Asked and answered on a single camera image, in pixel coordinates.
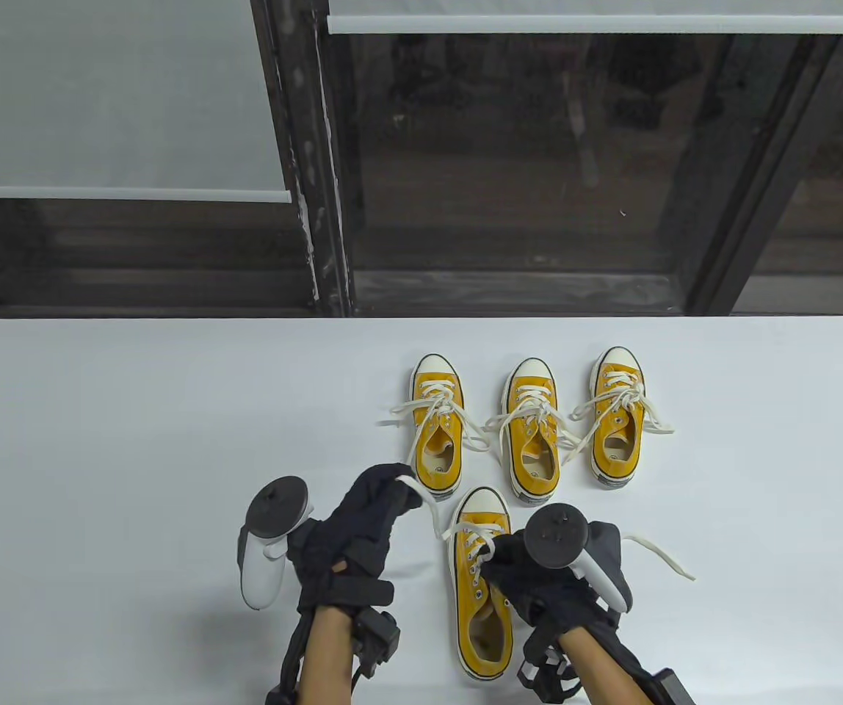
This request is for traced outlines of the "person's right hand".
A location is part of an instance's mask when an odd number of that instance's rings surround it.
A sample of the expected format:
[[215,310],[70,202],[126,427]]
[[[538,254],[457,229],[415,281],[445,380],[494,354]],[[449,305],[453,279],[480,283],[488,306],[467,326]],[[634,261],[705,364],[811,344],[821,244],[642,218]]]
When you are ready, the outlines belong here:
[[483,562],[481,574],[511,601],[520,618],[555,642],[584,629],[607,648],[620,643],[617,621],[598,605],[588,582],[569,568],[540,566],[526,550],[522,530],[494,540],[494,554]]

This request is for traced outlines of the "person's left hand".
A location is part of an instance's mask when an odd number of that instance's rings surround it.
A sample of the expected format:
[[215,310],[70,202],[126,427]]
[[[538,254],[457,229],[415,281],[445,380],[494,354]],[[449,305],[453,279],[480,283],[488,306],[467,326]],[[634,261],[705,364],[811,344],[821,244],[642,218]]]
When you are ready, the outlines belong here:
[[395,521],[422,505],[401,480],[412,476],[404,463],[372,466],[327,518],[309,519],[294,531],[287,557],[300,582],[298,612],[336,607],[355,617],[366,607],[392,604],[394,585],[381,574]]

